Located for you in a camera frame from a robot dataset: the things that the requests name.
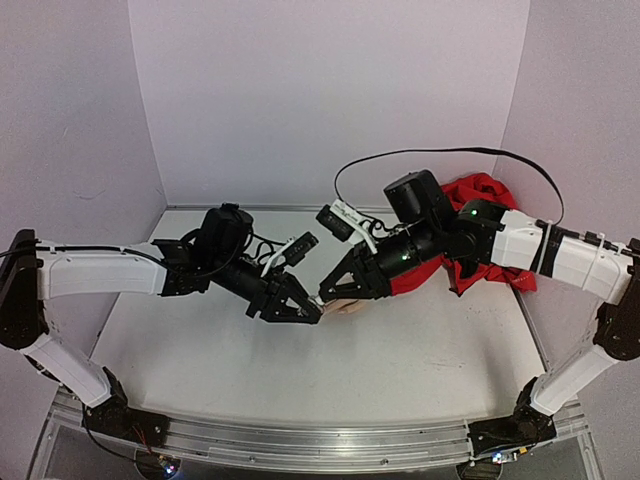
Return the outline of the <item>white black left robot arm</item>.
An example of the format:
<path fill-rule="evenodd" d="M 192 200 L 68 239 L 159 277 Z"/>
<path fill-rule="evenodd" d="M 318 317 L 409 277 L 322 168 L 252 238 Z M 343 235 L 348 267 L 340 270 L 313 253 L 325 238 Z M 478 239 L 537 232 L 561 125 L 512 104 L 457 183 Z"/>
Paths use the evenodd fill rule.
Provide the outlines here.
<path fill-rule="evenodd" d="M 286 267 L 318 241 L 311 233 L 282 245 L 264 265 L 246 250 L 253 218 L 235 204 L 210 209 L 182 238 L 137 247 L 45 243 L 19 231 L 1 259 L 1 344 L 15 350 L 83 404 L 89 432 L 159 447 L 167 416 L 130 406 L 124 387 L 106 367 L 67 345 L 45 319 L 45 301 L 102 293 L 179 297 L 216 284 L 247 301 L 246 314 L 270 323 L 319 322 L 321 308 Z"/>

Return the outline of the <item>mannequin hand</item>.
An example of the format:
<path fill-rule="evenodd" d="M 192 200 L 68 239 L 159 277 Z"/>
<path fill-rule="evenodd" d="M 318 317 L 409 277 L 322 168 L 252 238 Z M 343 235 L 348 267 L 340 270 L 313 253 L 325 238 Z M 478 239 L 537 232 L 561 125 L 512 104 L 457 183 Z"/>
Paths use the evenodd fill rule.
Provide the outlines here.
<path fill-rule="evenodd" d="M 365 300 L 360 299 L 336 299 L 323 305 L 322 313 L 326 315 L 348 315 L 356 313 L 366 307 Z"/>

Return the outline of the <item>aluminium table edge rail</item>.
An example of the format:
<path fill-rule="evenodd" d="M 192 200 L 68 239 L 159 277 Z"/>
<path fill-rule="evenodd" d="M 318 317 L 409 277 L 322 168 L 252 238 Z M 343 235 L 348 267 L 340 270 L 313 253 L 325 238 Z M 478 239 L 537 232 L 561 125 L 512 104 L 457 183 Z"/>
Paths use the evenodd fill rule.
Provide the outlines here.
<path fill-rule="evenodd" d="M 239 203 L 239 207 L 244 210 L 251 211 L 296 211 L 296 212 L 311 212 L 311 211 L 319 211 L 325 202 L 321 202 L 319 204 L 247 204 L 247 203 Z M 214 207 L 221 206 L 221 203 L 213 203 L 213 204 L 169 204 L 166 209 L 167 210 L 197 210 L 204 211 L 209 210 Z M 367 214 L 391 214 L 393 210 L 390 207 L 359 207 L 359 211 L 362 211 Z"/>

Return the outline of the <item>aluminium front base frame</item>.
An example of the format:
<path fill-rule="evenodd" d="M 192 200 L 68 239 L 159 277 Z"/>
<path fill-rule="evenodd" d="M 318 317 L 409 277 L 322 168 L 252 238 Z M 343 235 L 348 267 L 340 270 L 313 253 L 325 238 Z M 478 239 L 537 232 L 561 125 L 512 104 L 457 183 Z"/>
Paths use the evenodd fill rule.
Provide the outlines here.
<path fill-rule="evenodd" d="M 373 426 L 268 425 L 148 413 L 88 413 L 59 390 L 40 433 L 32 479 L 598 479 L 577 400 L 549 437 L 508 446 L 492 421 Z"/>

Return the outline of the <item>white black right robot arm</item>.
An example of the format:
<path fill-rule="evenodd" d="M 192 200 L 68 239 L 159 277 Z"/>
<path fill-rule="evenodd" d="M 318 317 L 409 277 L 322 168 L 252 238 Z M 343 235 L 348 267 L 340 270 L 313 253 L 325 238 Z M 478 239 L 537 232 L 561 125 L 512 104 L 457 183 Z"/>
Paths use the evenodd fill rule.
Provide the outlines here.
<path fill-rule="evenodd" d="M 400 225 L 379 240 L 365 217 L 340 200 L 318 213 L 321 225 L 353 246 L 321 282 L 322 301 L 388 297 L 394 279 L 438 256 L 458 262 L 462 277 L 481 266 L 515 268 L 599 297 L 594 332 L 524 389 L 516 418 L 551 417 L 602 372 L 638 358 L 638 240 L 610 242 L 483 199 L 455 209 L 428 170 L 406 175 L 384 193 Z"/>

